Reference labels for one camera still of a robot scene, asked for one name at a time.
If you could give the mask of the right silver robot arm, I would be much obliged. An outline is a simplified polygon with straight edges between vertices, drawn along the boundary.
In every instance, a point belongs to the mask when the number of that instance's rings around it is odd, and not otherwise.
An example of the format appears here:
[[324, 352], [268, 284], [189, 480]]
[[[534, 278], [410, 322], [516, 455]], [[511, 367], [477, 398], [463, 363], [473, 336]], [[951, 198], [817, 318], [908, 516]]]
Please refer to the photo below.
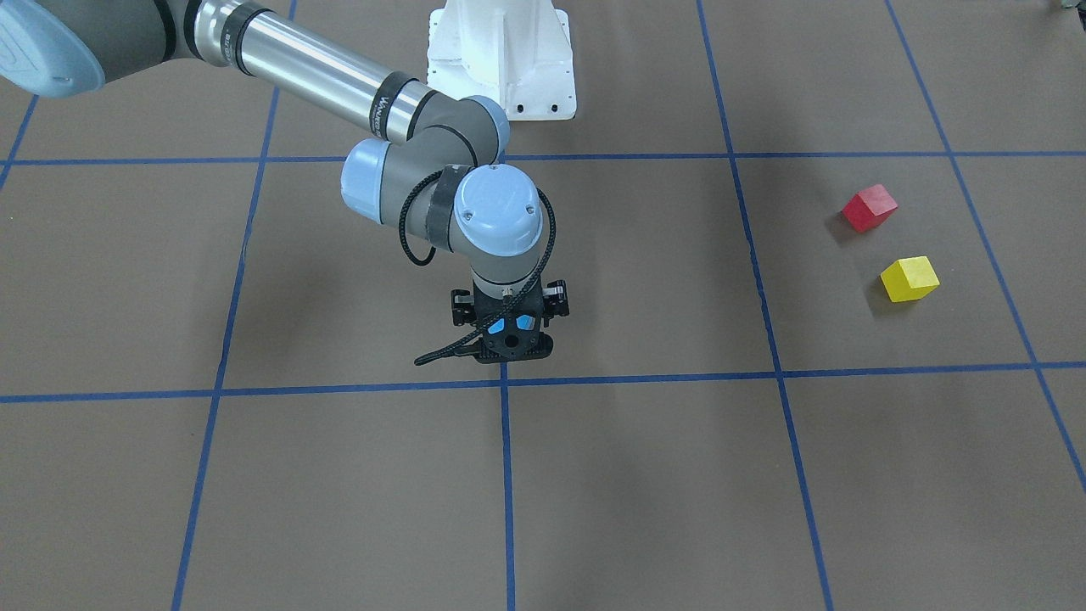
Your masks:
[[496, 101], [437, 92], [256, 1], [3, 3], [3, 78], [40, 97], [96, 92], [173, 59], [272, 82], [365, 129], [343, 165], [343, 200], [400, 241], [466, 256], [473, 287], [451, 294], [454, 324], [526, 334], [567, 316], [566, 283], [542, 279], [553, 208], [501, 163], [512, 124]]

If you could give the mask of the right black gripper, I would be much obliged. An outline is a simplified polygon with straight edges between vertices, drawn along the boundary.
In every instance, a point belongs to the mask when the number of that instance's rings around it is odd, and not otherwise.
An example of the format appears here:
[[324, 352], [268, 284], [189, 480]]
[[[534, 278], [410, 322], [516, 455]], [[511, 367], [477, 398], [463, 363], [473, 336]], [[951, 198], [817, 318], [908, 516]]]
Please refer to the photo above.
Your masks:
[[527, 291], [527, 283], [520, 289], [496, 285], [496, 297], [484, 291], [492, 288], [482, 281], [473, 281], [473, 291], [452, 289], [451, 323], [459, 328], [476, 322], [493, 322], [496, 317], [515, 318], [521, 314], [544, 317], [548, 323], [552, 318], [569, 316], [568, 287], [565, 281], [550, 282], [544, 288], [540, 281], [534, 281]]

